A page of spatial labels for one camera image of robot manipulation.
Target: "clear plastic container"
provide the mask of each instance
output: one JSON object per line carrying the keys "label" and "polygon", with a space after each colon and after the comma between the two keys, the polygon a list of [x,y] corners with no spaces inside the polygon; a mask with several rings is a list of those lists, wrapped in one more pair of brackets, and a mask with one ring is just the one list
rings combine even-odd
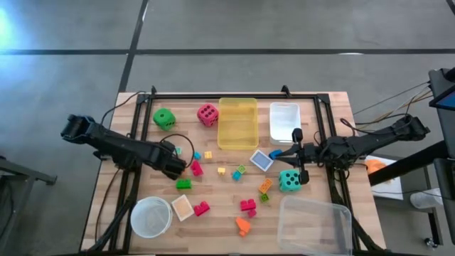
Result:
{"label": "clear plastic container", "polygon": [[255,98],[220,98],[218,146],[221,149],[255,149],[259,144]]}
{"label": "clear plastic container", "polygon": [[273,102],[270,104],[270,143],[293,144],[292,131],[301,128],[300,107],[295,103]]}
{"label": "clear plastic container", "polygon": [[283,197],[279,210],[281,249],[304,255],[352,255],[352,222],[345,206]]}

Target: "orange object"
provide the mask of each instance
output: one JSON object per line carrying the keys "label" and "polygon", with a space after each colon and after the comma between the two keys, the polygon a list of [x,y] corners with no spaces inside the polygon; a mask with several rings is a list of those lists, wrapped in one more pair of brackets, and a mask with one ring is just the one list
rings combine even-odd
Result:
{"label": "orange object", "polygon": [[379,171],[380,169],[386,167],[386,165],[383,162],[377,159],[367,160],[365,161],[365,165],[367,166],[368,174],[372,174],[375,171]]}
{"label": "orange object", "polygon": [[242,237],[246,236],[250,231],[251,224],[246,220],[242,219],[241,217],[237,217],[235,219],[235,222],[237,223],[237,226],[239,226],[240,229],[239,235]]}
{"label": "orange object", "polygon": [[270,178],[266,178],[265,181],[262,182],[261,186],[259,187],[259,191],[261,191],[261,193],[266,193],[271,186],[272,180]]}

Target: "green die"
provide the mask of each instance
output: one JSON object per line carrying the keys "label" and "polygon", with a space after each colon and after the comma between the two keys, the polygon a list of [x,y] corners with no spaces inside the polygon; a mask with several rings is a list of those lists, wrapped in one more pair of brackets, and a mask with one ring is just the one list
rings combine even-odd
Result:
{"label": "green die", "polygon": [[282,192],[298,191],[301,188],[299,171],[297,170],[281,171],[279,173],[278,181],[279,190]]}
{"label": "green die", "polygon": [[176,124],[176,117],[170,110],[161,108],[155,112],[154,122],[164,131],[168,131]]}
{"label": "green die", "polygon": [[176,183],[177,189],[188,189],[191,188],[191,180],[189,178],[178,180]]}
{"label": "green die", "polygon": [[265,203],[269,200],[269,196],[265,193],[260,196],[261,202]]}
{"label": "green die", "polygon": [[244,172],[246,172],[246,168],[243,166],[243,165],[239,165],[237,167],[237,171],[239,171],[241,174],[243,174]]}

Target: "orange block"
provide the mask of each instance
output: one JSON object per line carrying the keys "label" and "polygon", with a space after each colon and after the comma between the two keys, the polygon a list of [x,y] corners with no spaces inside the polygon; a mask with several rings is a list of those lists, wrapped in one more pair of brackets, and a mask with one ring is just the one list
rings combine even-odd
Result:
{"label": "orange block", "polygon": [[271,186],[272,180],[270,178],[266,178],[265,181],[262,182],[261,186],[259,187],[259,191],[261,191],[261,193],[266,193]]}
{"label": "orange block", "polygon": [[239,235],[241,235],[242,237],[246,236],[250,231],[251,224],[246,220],[242,219],[241,217],[237,217],[235,219],[235,222],[237,223],[237,226],[239,226],[240,229]]}

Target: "red lego brick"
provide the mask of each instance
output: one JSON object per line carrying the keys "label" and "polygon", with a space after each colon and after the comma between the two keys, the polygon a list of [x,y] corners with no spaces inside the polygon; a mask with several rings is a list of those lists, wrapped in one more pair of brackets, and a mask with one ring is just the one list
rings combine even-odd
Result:
{"label": "red lego brick", "polygon": [[196,160],[194,160],[193,163],[191,164],[191,170],[193,171],[194,176],[200,176],[204,174],[202,168],[200,167],[199,162]]}
{"label": "red lego brick", "polygon": [[210,210],[210,206],[208,206],[208,203],[205,201],[200,202],[199,206],[194,206],[194,213],[196,216],[201,216],[208,210]]}
{"label": "red lego brick", "polygon": [[255,217],[255,216],[256,216],[256,210],[255,210],[255,209],[252,209],[252,210],[248,211],[248,216],[249,216],[250,218]]}
{"label": "red lego brick", "polygon": [[240,209],[241,210],[253,210],[256,209],[256,203],[254,199],[248,199],[240,201]]}

